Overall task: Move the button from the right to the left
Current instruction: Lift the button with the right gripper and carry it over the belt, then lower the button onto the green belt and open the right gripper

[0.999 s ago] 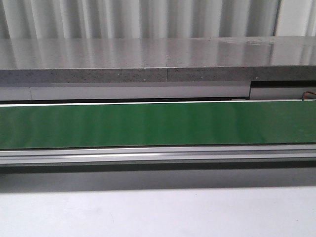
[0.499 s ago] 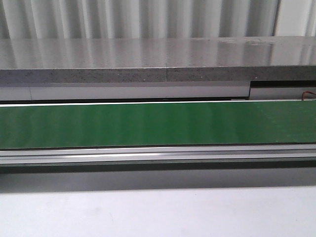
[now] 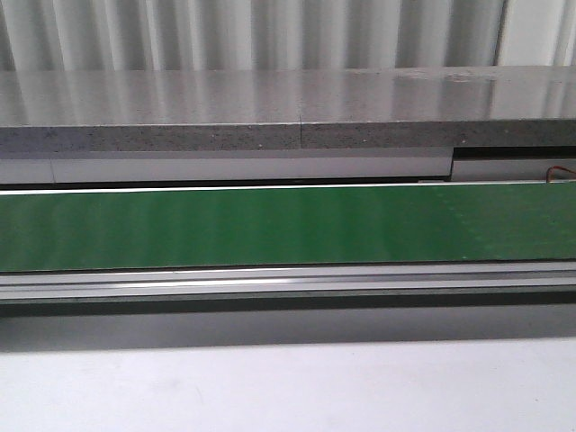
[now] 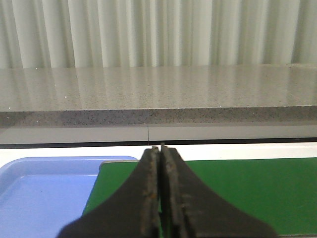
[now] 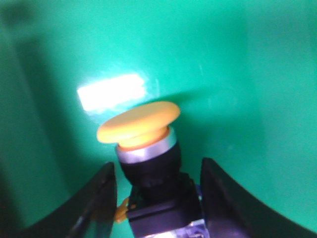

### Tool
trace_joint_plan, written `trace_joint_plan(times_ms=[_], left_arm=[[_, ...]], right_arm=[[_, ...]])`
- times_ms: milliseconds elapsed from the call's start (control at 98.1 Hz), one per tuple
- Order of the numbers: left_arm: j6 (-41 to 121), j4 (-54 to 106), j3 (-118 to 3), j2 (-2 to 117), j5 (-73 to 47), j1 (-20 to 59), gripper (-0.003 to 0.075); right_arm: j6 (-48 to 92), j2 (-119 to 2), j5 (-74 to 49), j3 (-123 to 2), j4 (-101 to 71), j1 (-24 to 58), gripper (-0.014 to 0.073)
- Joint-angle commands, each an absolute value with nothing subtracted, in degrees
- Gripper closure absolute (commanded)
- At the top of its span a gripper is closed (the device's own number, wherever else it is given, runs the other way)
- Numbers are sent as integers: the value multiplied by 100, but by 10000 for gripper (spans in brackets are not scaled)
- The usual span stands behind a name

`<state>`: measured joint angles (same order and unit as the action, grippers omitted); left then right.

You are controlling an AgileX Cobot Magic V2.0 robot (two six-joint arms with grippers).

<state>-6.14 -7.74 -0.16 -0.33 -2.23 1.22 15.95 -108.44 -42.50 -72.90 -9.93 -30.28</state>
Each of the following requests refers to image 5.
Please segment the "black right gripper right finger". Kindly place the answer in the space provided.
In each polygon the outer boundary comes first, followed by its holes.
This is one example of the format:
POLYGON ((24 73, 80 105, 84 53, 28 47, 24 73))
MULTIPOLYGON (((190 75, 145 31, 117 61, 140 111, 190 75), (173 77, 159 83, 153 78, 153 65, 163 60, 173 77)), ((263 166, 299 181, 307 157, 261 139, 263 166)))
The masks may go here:
POLYGON ((203 158, 200 185, 205 222, 212 238, 315 238, 317 234, 275 212, 203 158))

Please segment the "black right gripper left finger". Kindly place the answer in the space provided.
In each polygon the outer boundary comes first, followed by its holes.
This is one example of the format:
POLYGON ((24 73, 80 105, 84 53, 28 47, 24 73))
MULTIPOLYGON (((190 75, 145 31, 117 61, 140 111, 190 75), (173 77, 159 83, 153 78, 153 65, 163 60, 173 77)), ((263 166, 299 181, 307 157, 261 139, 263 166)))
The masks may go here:
POLYGON ((21 238, 109 238, 117 205, 114 163, 105 163, 59 208, 22 231, 21 238))

